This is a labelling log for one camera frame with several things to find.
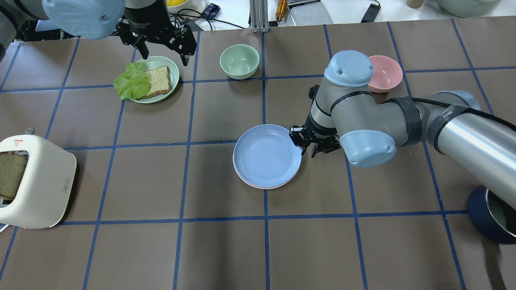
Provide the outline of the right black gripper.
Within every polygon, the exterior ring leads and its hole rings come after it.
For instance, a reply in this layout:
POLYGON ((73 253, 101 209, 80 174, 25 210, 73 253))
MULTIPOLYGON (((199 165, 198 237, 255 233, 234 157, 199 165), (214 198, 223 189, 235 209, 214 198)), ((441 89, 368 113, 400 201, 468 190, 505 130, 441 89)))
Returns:
POLYGON ((311 144, 314 144, 311 157, 315 157, 317 153, 330 153, 342 148, 337 140, 337 129, 324 127, 312 117, 307 117, 302 126, 291 126, 289 137, 293 144, 299 147, 302 156, 311 144))

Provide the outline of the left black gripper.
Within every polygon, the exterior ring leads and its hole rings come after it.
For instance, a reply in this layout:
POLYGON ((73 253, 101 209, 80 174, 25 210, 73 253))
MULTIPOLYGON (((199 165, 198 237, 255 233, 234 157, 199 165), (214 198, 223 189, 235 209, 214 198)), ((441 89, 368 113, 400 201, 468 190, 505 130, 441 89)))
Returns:
POLYGON ((125 15, 116 24, 116 32, 122 43, 138 50, 142 59, 147 60, 149 49, 147 42, 161 44, 179 54, 183 66, 188 66, 189 58, 194 55, 197 42, 188 24, 175 27, 166 14, 140 15, 125 11, 125 15))

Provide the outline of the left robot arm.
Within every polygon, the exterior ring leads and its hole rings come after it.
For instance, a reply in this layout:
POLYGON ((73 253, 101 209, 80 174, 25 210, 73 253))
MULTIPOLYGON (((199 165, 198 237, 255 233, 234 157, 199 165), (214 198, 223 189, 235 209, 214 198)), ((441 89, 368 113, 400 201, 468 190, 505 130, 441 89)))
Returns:
POLYGON ((177 52, 187 65, 197 42, 188 25, 175 27, 164 0, 2 0, 1 57, 22 24, 51 20, 70 35, 98 40, 116 31, 126 46, 147 59, 146 42, 177 52))

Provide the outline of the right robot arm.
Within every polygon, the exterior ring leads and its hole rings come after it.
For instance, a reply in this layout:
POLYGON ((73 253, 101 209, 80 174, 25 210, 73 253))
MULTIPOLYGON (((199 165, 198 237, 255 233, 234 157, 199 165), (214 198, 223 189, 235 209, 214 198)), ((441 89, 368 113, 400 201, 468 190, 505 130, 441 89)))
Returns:
POLYGON ((368 89, 373 64, 358 51, 340 51, 320 85, 311 88, 310 113, 292 126, 294 145, 312 154, 343 149, 348 161, 370 168, 391 160, 398 147, 425 141, 515 207, 515 126, 479 110, 465 91, 393 97, 377 104, 368 89))

